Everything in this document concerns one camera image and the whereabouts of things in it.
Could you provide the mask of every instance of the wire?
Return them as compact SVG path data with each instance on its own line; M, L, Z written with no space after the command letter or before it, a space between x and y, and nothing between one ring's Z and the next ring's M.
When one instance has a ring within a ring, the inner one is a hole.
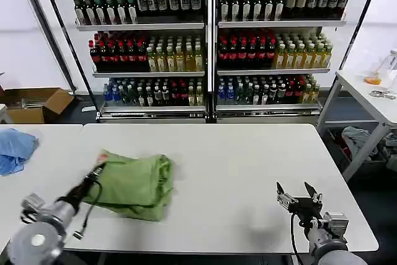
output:
M292 242L292 248L293 248L293 252L295 253L295 256L298 259L298 263L300 265L303 265L302 259L299 257L298 251L297 251L297 247L295 246L295 235L293 233L293 219L295 218L296 213L291 214L291 242Z

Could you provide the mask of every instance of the gray floor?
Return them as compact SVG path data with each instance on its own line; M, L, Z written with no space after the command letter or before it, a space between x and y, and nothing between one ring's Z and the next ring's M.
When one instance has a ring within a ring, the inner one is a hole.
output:
M75 101L63 113L58 123L86 124L95 122L95 112L81 113L81 108L90 106L88 99ZM329 120L362 120L371 116L351 97L340 97L330 110ZM376 124L365 125L372 130ZM325 134L324 143L327 145L336 164L341 163L341 153L332 146L332 140ZM360 206L365 218L371 226L379 242L379 250L371 253L359 254L369 265L397 264L397 173L385 168L371 174L356 175L348 186ZM79 257L88 264L96 264L97 253L78 253ZM109 254L106 264L136 263L168 264L288 264L281 256L189 256L189 255L142 255L142 254Z

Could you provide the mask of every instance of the bottle label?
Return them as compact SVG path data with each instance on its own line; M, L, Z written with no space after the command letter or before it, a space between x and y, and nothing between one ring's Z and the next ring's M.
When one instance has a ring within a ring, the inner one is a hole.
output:
M189 106L194 106L194 100L195 100L194 96L189 96Z
M182 58L177 58L176 66L178 68L178 71L184 71L184 60Z
M278 3L275 6L275 12L274 12L274 20L275 21L279 21L280 20L280 16L281 16L281 13L283 11L283 7L284 7L284 5L282 3Z
M114 14L113 8L112 7L108 7L106 9L106 11L107 11L107 14L109 15L110 23L112 25L115 25L116 24L116 15Z
M127 24L127 17L125 15L124 7L118 7L117 11L118 11L118 15L120 16L120 22L122 24Z
M272 9L273 9L273 4L268 3L265 6L265 21L269 21L270 20L270 15L272 14Z
M246 59L246 57L247 57L247 52L238 53L238 59Z
M327 7L328 0L319 0L318 7Z
M164 60L162 58L159 58L157 60L157 64L159 65L159 71L166 71L166 67L164 65Z
M313 9L317 6L317 0L307 0L307 7Z
M277 62L275 63L275 68L283 68L283 60L284 60L284 56L283 55L279 55L277 57Z
M235 60L235 59L237 58L237 53L229 53L229 54L228 54L228 58L229 58L230 60Z
M138 0L138 8L141 12L146 12L148 10L148 1Z
M228 20L228 10L229 10L228 5L227 4L222 4L222 7L221 7L221 20L223 22Z
M313 63L313 68L319 68L321 66L321 59L322 59L322 55L316 55L316 58L314 59L314 63Z
M328 64L329 64L330 60L331 60L331 56L330 55L326 55L324 57L323 63L321 64L321 67L322 68L328 68Z
M285 68L292 69L292 61L293 61L293 55L288 55Z
M86 20L84 19L83 11L81 9L75 9L74 11L76 12L77 19L79 19L80 25L85 25Z
M267 59L273 59L274 58L274 52L266 52L266 58Z
M338 0L329 0L328 1L328 7L330 9L334 9L337 6L337 2L338 2Z
M159 6L159 11L166 11L168 8L167 0L157 0L157 5Z
M89 18L91 24L92 24L92 25L96 25L97 22L96 22L96 19L95 19L94 10L91 9L90 7L88 7L88 8L86 9L86 12L87 12L87 15L88 15L88 18Z
M203 58L202 57L196 57L196 70L197 71L202 71L203 70Z
M99 23L101 25L106 25L106 18L105 18L104 10L101 9L100 7L97 7L96 11L97 11Z
M341 9L344 9L346 7L348 0L339 0L337 6L340 7Z
M302 56L297 55L295 58L295 64L293 68L301 68L301 65L302 65Z
M231 20L232 22L236 22L238 18L238 9L239 5L238 4L233 4L231 7Z
M297 0L296 7L305 7L306 0Z
M157 7L157 2L156 0L148 0L148 7L149 7L149 11L157 11L158 7Z
M204 106L204 101L202 96L197 96L197 105Z
M312 59L313 59L312 55L307 55L305 62L303 63L303 68L310 68Z
M169 57L169 58L167 58L167 62L168 62L168 69L169 69L169 71L176 71L174 59L171 58L171 57Z
M266 105L266 102L267 102L267 94L264 94L264 95L262 96L261 105Z
M130 13L131 23L136 24L136 9L134 7L129 7L128 12Z
M194 11L198 11L201 9L201 0L191 0L192 1L192 9Z
M172 11L178 11L179 10L179 0L169 0L169 8Z
M148 61L149 61L150 71L151 71L152 73L157 72L157 67L156 67L156 62L155 62L155 60L151 58L151 59L149 59Z
M259 101L259 96L254 96L254 99L252 101L253 105L258 105L258 101Z
M254 15L252 17L252 19L254 21L258 21L259 20L259 15L261 14L261 7L262 7L262 5L259 4L259 3L254 5Z
M249 10L251 9L251 6L246 3L243 5L243 21L247 21L249 17Z
M181 0L181 9L183 11L190 9L190 0Z
M149 107L153 106L153 98L151 96L148 96L148 105Z
M143 97L139 97L139 106L144 107L145 106L145 99Z

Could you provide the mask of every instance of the table leg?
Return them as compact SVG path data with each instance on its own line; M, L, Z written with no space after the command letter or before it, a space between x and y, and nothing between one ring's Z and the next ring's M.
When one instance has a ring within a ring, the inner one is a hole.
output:
M320 116L318 117L317 121L317 132L321 135L321 132L324 129L324 124L328 112L328 108L331 105L332 101L337 97L339 94L339 91L341 91L342 85L339 83L338 78L336 77L334 86L331 89L331 92L329 93L329 96L327 98L327 101L325 102L325 105L323 107L323 110L320 113Z
M352 162L346 170L342 173L343 178L347 181L357 172L362 163L368 157L370 152L378 145L379 141L390 131L390 127L386 124L379 123L376 129L372 132L371 136L361 147L357 155L353 158Z

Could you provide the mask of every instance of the display shelf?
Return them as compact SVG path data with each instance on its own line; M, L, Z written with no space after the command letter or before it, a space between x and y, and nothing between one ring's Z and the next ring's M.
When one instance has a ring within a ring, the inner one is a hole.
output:
M204 71L165 71L158 73L97 73L95 78L159 78L159 77L203 77Z
M254 76L256 74L324 74L328 73L329 68L308 68L308 69L292 69L292 70L219 70L219 76Z
M261 27L340 27L344 20L281 20L281 21L238 21L218 22L219 28L261 28Z
M186 30L203 29L203 22L187 23L153 23L153 24L119 24L119 25L80 25L76 23L79 31L128 31L128 30Z
M217 113L320 111L320 104L218 105Z

